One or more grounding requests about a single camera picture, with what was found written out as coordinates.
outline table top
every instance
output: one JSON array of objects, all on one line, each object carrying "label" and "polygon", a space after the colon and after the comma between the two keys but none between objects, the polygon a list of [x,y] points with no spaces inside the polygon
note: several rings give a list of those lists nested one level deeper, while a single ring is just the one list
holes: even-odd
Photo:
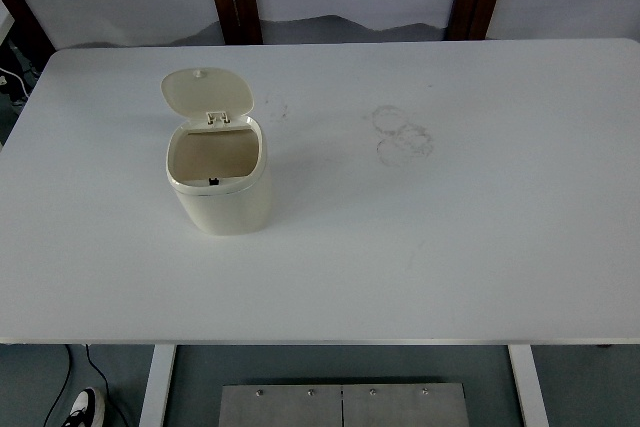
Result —
[{"label": "table top", "polygon": [[9,33],[12,25],[13,17],[4,5],[4,2],[0,0],[0,42],[4,42],[4,39]]},{"label": "table top", "polygon": [[[197,230],[160,82],[242,75],[259,232]],[[640,341],[630,40],[87,49],[0,154],[0,341]]]}]

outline small trash bin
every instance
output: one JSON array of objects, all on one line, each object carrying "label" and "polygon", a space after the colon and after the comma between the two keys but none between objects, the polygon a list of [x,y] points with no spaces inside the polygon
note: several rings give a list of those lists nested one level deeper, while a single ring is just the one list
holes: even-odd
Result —
[{"label": "small trash bin", "polygon": [[251,89],[224,69],[193,68],[162,81],[167,103],[187,117],[167,151],[167,177],[204,232],[235,235],[262,228],[271,210],[267,146]]}]

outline sneaker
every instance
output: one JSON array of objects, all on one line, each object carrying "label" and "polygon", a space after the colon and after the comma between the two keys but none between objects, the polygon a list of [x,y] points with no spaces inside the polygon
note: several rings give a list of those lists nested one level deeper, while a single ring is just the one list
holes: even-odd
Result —
[{"label": "sneaker", "polygon": [[21,99],[14,100],[13,102],[11,102],[11,108],[13,109],[16,115],[20,115],[22,113],[22,110],[24,109],[24,104],[26,103],[27,103],[27,98],[23,97]]},{"label": "sneaker", "polygon": [[62,427],[102,427],[104,399],[98,389],[87,387],[73,403],[71,413]]}]

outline floor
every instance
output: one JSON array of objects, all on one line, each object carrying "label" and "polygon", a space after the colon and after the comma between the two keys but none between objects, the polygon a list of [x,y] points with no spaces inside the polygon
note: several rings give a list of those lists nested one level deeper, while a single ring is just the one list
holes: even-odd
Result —
[{"label": "floor", "polygon": [[[416,26],[383,33],[362,29],[330,16],[270,23],[263,30],[266,43],[439,40],[442,35]],[[206,43],[222,43],[218,25],[172,45]],[[0,96],[2,144],[11,141],[17,119]],[[640,346],[538,346],[533,353],[551,427],[640,425]],[[132,426],[140,418],[152,354],[149,345],[91,347],[92,360]],[[72,346],[72,355],[69,385],[48,425],[61,425],[85,386],[104,390],[83,347]],[[0,425],[42,425],[66,371],[62,345],[0,345]],[[180,347],[165,425],[217,425],[223,385],[420,381],[462,382],[472,427],[522,425],[507,350],[499,346]],[[108,407],[104,425],[124,423]]]}]

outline trash can lid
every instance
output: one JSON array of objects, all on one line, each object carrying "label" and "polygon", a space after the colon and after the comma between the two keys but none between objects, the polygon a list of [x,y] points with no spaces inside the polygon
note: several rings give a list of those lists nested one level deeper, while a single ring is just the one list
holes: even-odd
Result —
[{"label": "trash can lid", "polygon": [[253,95],[238,74],[217,67],[184,69],[162,80],[165,100],[180,115],[206,120],[210,113],[226,113],[229,119],[253,109]]}]

